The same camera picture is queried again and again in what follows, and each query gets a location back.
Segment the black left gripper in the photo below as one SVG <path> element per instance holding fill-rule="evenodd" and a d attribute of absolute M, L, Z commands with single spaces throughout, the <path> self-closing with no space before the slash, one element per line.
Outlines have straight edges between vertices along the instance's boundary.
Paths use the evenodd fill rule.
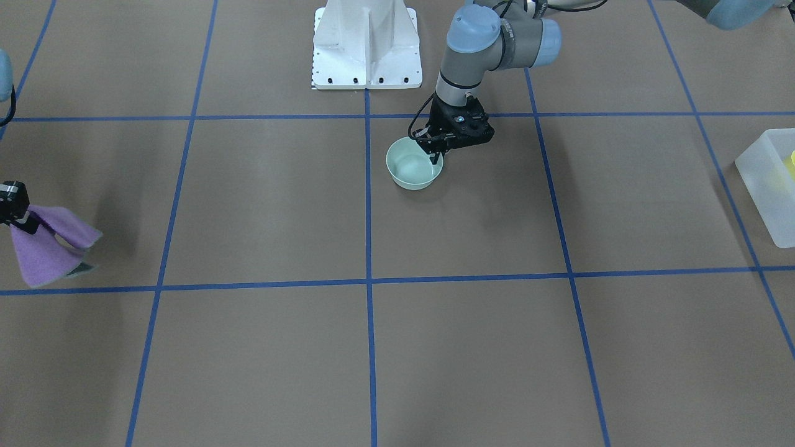
<path fill-rule="evenodd" d="M 443 153 L 482 145 L 494 137 L 489 114 L 473 94 L 466 94 L 463 106 L 451 106 L 437 94 L 429 96 L 423 107 L 426 105 L 430 105 L 429 119 L 425 127 L 415 130 L 415 141 L 426 153 L 431 153 L 433 166 L 440 165 Z"/>

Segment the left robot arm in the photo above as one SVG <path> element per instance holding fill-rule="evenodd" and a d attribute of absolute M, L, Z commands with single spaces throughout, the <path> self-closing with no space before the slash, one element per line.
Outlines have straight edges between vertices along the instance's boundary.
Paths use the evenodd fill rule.
<path fill-rule="evenodd" d="M 478 91 L 486 73 L 550 65 L 562 46 L 551 12 L 589 12 L 603 1 L 468 1 L 455 11 L 426 124 L 408 137 L 433 165 L 454 149 L 491 141 L 494 128 Z"/>

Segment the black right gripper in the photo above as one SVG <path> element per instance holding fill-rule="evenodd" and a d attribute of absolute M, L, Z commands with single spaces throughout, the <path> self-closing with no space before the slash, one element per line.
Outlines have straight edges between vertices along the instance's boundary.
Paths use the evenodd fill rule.
<path fill-rule="evenodd" d="M 27 187 L 23 182 L 4 181 L 1 184 L 1 221 L 29 234 L 36 235 L 40 220 L 27 213 L 30 206 Z"/>

